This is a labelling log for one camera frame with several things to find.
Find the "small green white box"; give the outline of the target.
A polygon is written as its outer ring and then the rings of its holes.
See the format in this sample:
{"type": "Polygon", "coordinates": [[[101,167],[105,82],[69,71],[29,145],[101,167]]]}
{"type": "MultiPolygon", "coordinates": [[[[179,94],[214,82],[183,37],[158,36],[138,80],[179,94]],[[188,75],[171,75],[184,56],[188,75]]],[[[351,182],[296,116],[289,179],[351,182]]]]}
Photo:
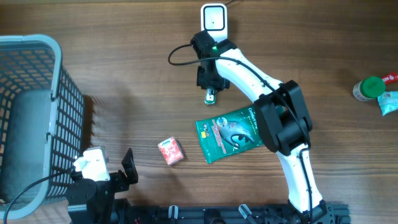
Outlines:
{"type": "Polygon", "coordinates": [[[213,105],[216,103],[216,91],[213,88],[206,89],[204,102],[206,105],[213,105]]]}

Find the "red tissue packet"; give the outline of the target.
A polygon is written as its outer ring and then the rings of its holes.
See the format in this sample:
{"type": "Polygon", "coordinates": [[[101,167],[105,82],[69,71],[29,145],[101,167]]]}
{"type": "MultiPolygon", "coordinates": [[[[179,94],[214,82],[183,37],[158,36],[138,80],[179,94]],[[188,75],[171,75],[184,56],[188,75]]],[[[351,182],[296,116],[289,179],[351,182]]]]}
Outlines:
{"type": "Polygon", "coordinates": [[[159,151],[162,153],[167,165],[169,166],[184,158],[179,143],[174,137],[168,138],[160,142],[158,144],[158,148],[159,151]]]}

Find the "green 3M gloves packet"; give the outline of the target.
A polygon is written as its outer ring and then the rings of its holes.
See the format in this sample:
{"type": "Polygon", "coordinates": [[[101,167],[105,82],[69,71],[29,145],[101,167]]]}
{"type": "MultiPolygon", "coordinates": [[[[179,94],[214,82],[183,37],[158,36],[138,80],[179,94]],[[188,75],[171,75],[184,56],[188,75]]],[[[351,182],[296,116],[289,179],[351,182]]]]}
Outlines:
{"type": "Polygon", "coordinates": [[[263,145],[253,105],[196,121],[195,126],[209,164],[263,145]]]}

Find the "green lid jar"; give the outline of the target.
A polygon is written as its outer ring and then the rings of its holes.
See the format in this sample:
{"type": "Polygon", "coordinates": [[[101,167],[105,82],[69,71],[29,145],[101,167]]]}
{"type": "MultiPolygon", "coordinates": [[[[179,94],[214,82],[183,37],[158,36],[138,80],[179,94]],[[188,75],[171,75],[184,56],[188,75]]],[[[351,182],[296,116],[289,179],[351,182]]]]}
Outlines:
{"type": "Polygon", "coordinates": [[[386,90],[384,81],[375,76],[361,80],[353,87],[353,96],[359,101],[369,101],[382,95],[386,90]]]}

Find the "clear wet wipes packet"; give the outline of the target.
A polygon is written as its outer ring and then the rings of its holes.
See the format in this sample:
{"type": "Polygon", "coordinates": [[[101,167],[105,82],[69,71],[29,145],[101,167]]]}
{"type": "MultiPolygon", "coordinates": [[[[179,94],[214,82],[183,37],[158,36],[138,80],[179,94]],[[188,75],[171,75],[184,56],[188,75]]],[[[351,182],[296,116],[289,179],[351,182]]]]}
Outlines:
{"type": "Polygon", "coordinates": [[[388,113],[397,111],[398,109],[398,92],[397,91],[385,91],[382,95],[377,98],[381,113],[385,116],[388,113]]]}

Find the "red coffee stick sachet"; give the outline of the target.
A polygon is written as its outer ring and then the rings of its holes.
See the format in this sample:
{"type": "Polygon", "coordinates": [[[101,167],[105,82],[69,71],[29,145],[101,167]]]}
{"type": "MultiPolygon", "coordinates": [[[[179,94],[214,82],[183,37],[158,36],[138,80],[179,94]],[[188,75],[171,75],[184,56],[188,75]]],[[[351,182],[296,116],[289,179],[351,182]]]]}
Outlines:
{"type": "Polygon", "coordinates": [[[396,72],[390,72],[389,74],[382,77],[383,82],[385,85],[390,85],[398,81],[398,75],[396,72]]]}

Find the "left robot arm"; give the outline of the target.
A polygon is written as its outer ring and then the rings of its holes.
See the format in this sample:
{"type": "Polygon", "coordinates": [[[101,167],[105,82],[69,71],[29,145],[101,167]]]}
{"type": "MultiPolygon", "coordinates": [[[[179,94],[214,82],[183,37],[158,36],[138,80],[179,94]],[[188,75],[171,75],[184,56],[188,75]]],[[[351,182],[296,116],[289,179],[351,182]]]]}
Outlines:
{"type": "Polygon", "coordinates": [[[123,170],[110,173],[108,155],[103,147],[87,149],[73,163],[67,188],[68,214],[72,223],[129,223],[129,203],[115,199],[115,194],[129,190],[138,183],[132,149],[121,161],[123,170]]]}

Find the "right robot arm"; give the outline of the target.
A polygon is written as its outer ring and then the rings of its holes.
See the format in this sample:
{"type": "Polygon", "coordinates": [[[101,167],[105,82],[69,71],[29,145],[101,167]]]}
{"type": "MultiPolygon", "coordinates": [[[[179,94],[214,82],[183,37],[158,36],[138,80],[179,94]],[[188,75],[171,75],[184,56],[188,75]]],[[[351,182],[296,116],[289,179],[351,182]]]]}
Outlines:
{"type": "Polygon", "coordinates": [[[217,42],[205,30],[195,34],[190,44],[206,77],[230,81],[252,101],[259,137],[282,165],[289,203],[303,222],[315,222],[323,213],[324,200],[310,163],[313,124],[299,85],[266,75],[232,41],[217,42]]]}

